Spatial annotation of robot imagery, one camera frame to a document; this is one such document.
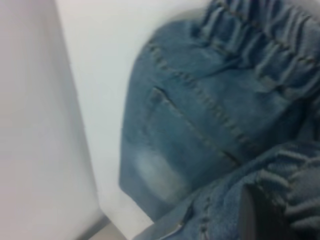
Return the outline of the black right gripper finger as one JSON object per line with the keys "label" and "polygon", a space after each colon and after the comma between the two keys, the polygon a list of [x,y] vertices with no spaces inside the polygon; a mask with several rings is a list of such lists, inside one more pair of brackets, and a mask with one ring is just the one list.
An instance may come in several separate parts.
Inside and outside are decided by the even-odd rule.
{"label": "black right gripper finger", "polygon": [[254,185],[242,188],[238,214],[241,240],[284,240],[286,231],[276,208]]}

